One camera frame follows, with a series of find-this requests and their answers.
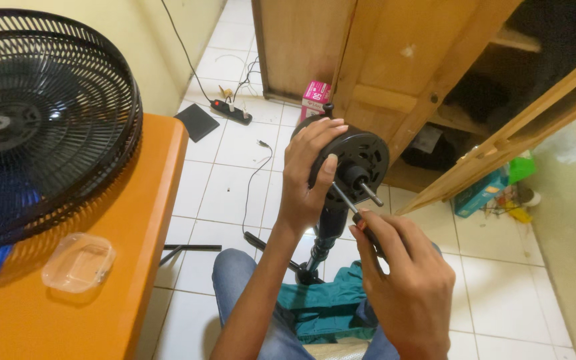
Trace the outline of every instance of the fan guard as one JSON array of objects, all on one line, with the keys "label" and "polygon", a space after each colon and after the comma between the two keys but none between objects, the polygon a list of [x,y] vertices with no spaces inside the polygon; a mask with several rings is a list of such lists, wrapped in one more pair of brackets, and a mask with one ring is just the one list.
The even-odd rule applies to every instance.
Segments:
[{"label": "fan guard", "polygon": [[135,152],[142,118],[107,38],[66,17],[0,9],[0,246],[102,192]]}]

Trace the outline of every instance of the black cable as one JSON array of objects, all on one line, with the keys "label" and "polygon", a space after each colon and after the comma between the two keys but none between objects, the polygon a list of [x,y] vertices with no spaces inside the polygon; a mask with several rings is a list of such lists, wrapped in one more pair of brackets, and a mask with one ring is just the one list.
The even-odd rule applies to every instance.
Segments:
[{"label": "black cable", "polygon": [[232,96],[232,102],[235,102],[235,98],[237,97],[237,92],[239,91],[239,88],[246,84],[246,83],[250,83],[250,74],[252,72],[259,72],[259,71],[253,71],[252,69],[254,68],[255,64],[259,62],[259,56],[256,57],[255,61],[251,62],[250,64],[248,64],[248,73],[246,74],[246,78],[244,79],[244,81],[240,82],[237,85],[237,89],[235,90],[235,93]]},{"label": "black cable", "polygon": [[201,81],[199,81],[199,77],[197,76],[197,73],[195,71],[195,68],[193,67],[192,62],[190,62],[190,56],[188,56],[188,52],[186,51],[186,46],[184,45],[184,42],[181,41],[181,37],[179,37],[179,33],[177,32],[177,27],[175,27],[175,22],[172,21],[172,16],[170,16],[170,12],[168,11],[168,7],[166,6],[166,3],[164,2],[164,0],[161,0],[161,4],[164,5],[164,9],[166,9],[166,13],[168,14],[168,18],[170,19],[170,23],[172,25],[172,29],[175,30],[175,35],[177,36],[177,39],[179,39],[179,42],[181,43],[181,47],[184,48],[184,53],[186,54],[186,59],[188,60],[188,65],[190,65],[190,69],[193,71],[193,74],[195,75],[195,77],[197,78],[197,83],[199,84],[199,88],[202,89],[202,93],[204,93],[204,96],[206,97],[206,100],[208,100],[208,102],[212,102],[212,100],[210,100],[208,98],[208,95],[206,95],[205,91],[204,91],[204,87],[202,86]]},{"label": "black cable", "polygon": [[255,170],[254,173],[252,173],[252,175],[250,176],[250,180],[248,180],[248,191],[246,191],[246,206],[244,207],[244,220],[241,222],[241,232],[245,235],[246,231],[244,230],[244,224],[246,223],[246,214],[248,212],[248,196],[250,195],[250,183],[252,182],[252,176],[255,176],[255,174],[261,170],[262,167],[266,166],[266,164],[268,163],[268,161],[270,161],[270,159],[273,158],[273,148],[270,147],[270,145],[268,145],[267,143],[261,141],[261,140],[257,140],[257,143],[260,146],[263,147],[267,147],[268,149],[270,149],[270,157],[268,158],[268,160],[266,160],[258,169]]}]

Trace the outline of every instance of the clear plastic box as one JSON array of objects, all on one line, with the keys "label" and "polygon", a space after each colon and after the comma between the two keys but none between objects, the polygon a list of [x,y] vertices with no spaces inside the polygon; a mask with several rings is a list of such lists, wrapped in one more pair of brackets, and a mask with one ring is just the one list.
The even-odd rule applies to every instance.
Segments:
[{"label": "clear plastic box", "polygon": [[99,285],[115,261],[116,251],[110,241],[86,233],[68,234],[44,266],[46,286],[82,293]]}]

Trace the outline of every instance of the jeans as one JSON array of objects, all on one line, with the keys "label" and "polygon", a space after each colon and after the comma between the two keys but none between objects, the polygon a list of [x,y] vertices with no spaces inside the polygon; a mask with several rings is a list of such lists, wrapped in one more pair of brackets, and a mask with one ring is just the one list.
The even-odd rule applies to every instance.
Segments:
[{"label": "jeans", "polygon": [[[217,296],[222,327],[256,266],[255,260],[237,249],[226,249],[217,256],[212,270],[212,285]],[[359,306],[358,315],[368,323],[377,321],[372,307],[366,301]],[[301,346],[294,333],[293,323],[292,313],[276,304],[258,359],[314,359]],[[399,360],[397,350],[386,339],[381,326],[377,326],[377,332],[364,354],[364,360],[378,359]]]}]

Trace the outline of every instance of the blue box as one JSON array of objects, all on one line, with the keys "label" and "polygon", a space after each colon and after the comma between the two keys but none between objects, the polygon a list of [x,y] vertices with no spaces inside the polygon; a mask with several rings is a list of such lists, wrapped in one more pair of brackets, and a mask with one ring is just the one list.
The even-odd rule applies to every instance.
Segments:
[{"label": "blue box", "polygon": [[508,186],[508,171],[498,168],[454,197],[454,213],[467,218]]}]

